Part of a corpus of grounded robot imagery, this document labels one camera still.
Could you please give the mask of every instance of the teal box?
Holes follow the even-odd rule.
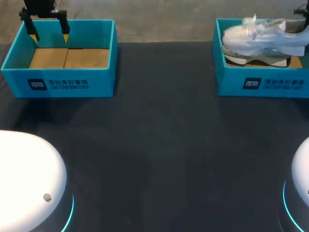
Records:
[[[216,20],[212,57],[219,96],[309,98],[309,56],[300,57],[303,68],[228,67],[222,51],[223,32],[242,19]]]
[[[118,42],[114,20],[68,20],[64,42],[58,20],[33,21],[40,36],[35,43],[23,23],[1,67],[17,98],[112,97]],[[109,49],[106,69],[29,69],[36,48]]]

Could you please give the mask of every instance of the blue led light ring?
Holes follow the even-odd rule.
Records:
[[[72,209],[71,209],[71,213],[70,213],[70,216],[69,216],[69,219],[68,219],[68,221],[67,221],[66,225],[63,227],[63,229],[62,229],[62,231],[61,231],[61,232],[64,232],[64,231],[66,230],[66,228],[68,227],[69,222],[70,222],[70,220],[71,220],[71,218],[72,218],[72,215],[73,215],[73,209],[74,209],[74,196],[72,196],[72,198],[73,198],[73,201],[72,201]]]
[[[290,214],[290,212],[289,212],[289,210],[288,210],[288,207],[287,207],[287,205],[286,205],[286,203],[285,203],[285,197],[284,197],[285,183],[286,183],[286,181],[284,182],[284,185],[283,185],[283,203],[284,203],[285,210],[286,210],[286,212],[288,213],[288,215],[289,215],[290,219],[292,220],[292,222],[294,223],[294,225],[295,225],[301,232],[304,232],[304,231],[299,227],[299,225],[295,222],[295,220],[292,218],[292,216],[291,216],[291,214]]]

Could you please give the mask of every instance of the cardboard box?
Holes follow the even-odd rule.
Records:
[[[1,67],[1,72],[15,97],[113,96],[118,54],[115,21],[68,20],[68,22],[70,35],[67,43],[64,42],[58,20],[33,21],[40,36],[38,43],[27,34],[25,24],[22,23]],[[95,69],[47,69],[46,66],[39,68],[38,61],[34,57],[38,48],[105,49],[105,52],[108,50],[108,63],[106,65],[106,61],[102,61],[100,66],[105,68]]]
[[[223,32],[231,26],[241,25],[242,19],[216,20],[212,41],[212,57],[220,96],[251,96],[280,98],[309,98],[309,54],[293,58],[293,66],[231,66],[226,63],[222,50]]]
[[[65,69],[108,67],[109,49],[69,49]]]
[[[63,69],[67,53],[67,48],[37,48],[29,68]]]

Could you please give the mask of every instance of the white sneaker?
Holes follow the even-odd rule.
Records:
[[[259,21],[256,16],[244,18],[243,25],[224,32],[224,47],[234,54],[254,57],[270,55],[304,56],[309,44],[309,27],[300,33],[287,33],[284,19]]]

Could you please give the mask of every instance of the black tabletop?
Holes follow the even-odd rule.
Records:
[[[280,232],[309,136],[307,100],[218,97],[211,42],[119,44],[113,98],[15,99],[3,78],[0,96],[1,129],[63,157],[77,232]]]

